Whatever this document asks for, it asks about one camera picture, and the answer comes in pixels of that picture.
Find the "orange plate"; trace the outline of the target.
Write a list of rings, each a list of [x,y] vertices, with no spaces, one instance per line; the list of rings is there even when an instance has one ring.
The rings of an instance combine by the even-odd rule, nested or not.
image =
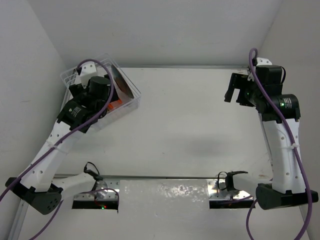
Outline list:
[[[107,109],[109,111],[112,111],[116,108],[118,108],[119,106],[121,106],[123,104],[122,100],[121,99],[118,99],[118,100],[115,100],[115,101],[112,101],[108,104],[107,106]]]

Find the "teal red patterned plate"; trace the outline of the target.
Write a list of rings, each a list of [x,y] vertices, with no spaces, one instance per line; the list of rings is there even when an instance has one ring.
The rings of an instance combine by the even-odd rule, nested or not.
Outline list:
[[[112,65],[111,70],[113,73],[113,79],[115,80],[116,84],[118,85],[119,89],[130,99],[134,98],[133,92],[131,91],[131,88],[127,84],[126,80],[122,76],[122,74],[119,72],[119,70]]]

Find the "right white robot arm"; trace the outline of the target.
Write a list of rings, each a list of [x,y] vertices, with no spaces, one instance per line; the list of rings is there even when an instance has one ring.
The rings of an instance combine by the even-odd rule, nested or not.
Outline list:
[[[308,203],[307,190],[294,153],[300,149],[301,112],[298,98],[294,94],[282,93],[285,72],[281,66],[260,65],[255,72],[263,89],[286,119],[294,143],[252,75],[233,73],[224,100],[231,102],[234,90],[238,89],[236,102],[257,110],[273,177],[272,180],[257,179],[246,171],[231,171],[226,174],[225,190],[246,191],[257,199],[264,210],[305,205]]]

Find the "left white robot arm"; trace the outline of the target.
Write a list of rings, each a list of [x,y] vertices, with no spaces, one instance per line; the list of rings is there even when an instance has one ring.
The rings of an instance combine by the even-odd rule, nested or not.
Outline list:
[[[66,198],[90,192],[102,176],[90,169],[55,180],[54,176],[76,142],[107,114],[115,86],[110,74],[93,76],[88,86],[71,87],[72,99],[57,116],[46,142],[31,164],[17,177],[10,177],[5,191],[12,191],[42,215],[54,211]]]

